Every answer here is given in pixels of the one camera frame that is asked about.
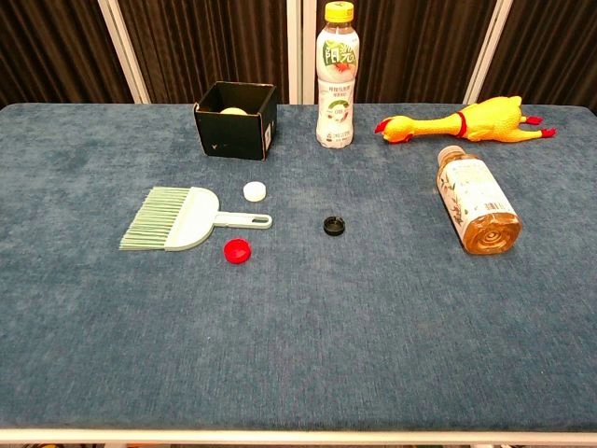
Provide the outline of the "yellow-capped white drink bottle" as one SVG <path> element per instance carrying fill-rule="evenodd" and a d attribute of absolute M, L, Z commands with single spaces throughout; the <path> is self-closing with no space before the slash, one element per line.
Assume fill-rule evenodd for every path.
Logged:
<path fill-rule="evenodd" d="M 326 25 L 316 38 L 316 137 L 323 147 L 347 147 L 354 137 L 354 88 L 360 38 L 353 28 L 353 19 L 353 3 L 345 0 L 327 3 Z"/>

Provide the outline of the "light green small broom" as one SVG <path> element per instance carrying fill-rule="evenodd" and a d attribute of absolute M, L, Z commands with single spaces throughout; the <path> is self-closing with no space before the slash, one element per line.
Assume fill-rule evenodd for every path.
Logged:
<path fill-rule="evenodd" d="M 217 195 L 209 189 L 154 187 L 118 248 L 183 251 L 204 242 L 215 227 L 266 230 L 271 224 L 269 215 L 222 211 Z"/>

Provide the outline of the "black cardboard box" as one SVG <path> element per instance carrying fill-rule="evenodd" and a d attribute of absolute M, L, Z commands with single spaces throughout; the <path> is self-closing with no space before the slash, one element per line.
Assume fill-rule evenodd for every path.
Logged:
<path fill-rule="evenodd" d="M 193 107 L 208 156 L 263 161 L 278 129 L 278 89 L 272 84 L 217 81 Z M 247 115 L 226 115 L 239 107 Z"/>

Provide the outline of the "yellow rubber chicken toy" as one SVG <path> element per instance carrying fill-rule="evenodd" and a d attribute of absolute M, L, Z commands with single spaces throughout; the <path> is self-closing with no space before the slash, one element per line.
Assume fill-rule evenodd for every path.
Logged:
<path fill-rule="evenodd" d="M 481 103 L 467 105 L 441 119 L 412 119 L 392 116 L 382 119 L 375 128 L 390 144 L 406 143 L 415 136 L 448 134 L 471 142 L 497 141 L 518 143 L 539 138 L 551 138 L 555 128 L 522 130 L 520 124 L 539 125 L 542 118 L 524 116 L 520 96 L 498 96 Z"/>

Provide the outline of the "amber tea bottle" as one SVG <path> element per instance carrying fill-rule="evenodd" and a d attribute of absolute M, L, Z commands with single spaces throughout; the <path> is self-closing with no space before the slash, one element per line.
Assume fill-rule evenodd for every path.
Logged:
<path fill-rule="evenodd" d="M 486 163 L 461 147 L 437 154 L 437 190 L 464 250 L 472 255 L 508 251 L 521 220 Z"/>

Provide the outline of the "red bottle cap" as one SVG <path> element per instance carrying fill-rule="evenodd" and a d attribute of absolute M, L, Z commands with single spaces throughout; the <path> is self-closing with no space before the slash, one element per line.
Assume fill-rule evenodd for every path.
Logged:
<path fill-rule="evenodd" d="M 242 238 L 227 241 L 223 250 L 226 260 L 232 264 L 242 264 L 249 260 L 252 254 L 250 244 Z"/>

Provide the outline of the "dark brown curtain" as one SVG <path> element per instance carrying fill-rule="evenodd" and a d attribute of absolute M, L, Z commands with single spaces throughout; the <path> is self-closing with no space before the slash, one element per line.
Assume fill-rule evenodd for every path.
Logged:
<path fill-rule="evenodd" d="M 497 0 L 351 0 L 359 103 L 459 103 Z M 192 103 L 218 80 L 289 99 L 286 0 L 118 0 L 149 99 Z M 481 98 L 597 114 L 597 0 L 513 0 Z M 128 103 L 98 0 L 0 0 L 0 108 Z"/>

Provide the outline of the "blue table cloth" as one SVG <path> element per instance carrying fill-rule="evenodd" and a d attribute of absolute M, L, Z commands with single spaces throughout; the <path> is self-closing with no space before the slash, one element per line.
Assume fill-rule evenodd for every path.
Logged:
<path fill-rule="evenodd" d="M 0 427 L 597 431 L 597 116 L 529 106 L 555 137 L 467 146 L 522 223 L 475 257 L 436 188 L 450 140 L 385 144 L 395 112 L 359 105 L 330 150 L 280 106 L 246 161 L 206 156 L 190 105 L 0 109 Z M 272 224 L 120 250 L 154 187 Z"/>

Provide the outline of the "white frame post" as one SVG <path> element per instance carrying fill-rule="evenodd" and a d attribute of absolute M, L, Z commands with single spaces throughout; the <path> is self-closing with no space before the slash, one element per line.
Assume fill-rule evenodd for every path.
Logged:
<path fill-rule="evenodd" d="M 151 103 L 118 0 L 97 0 L 127 85 L 136 104 Z"/>
<path fill-rule="evenodd" d="M 469 79 L 464 105 L 476 103 L 493 61 L 493 55 L 507 22 L 513 0 L 496 0 L 493 14 L 483 39 L 477 62 Z"/>
<path fill-rule="evenodd" d="M 291 105 L 313 105 L 317 0 L 285 0 L 288 95 Z"/>

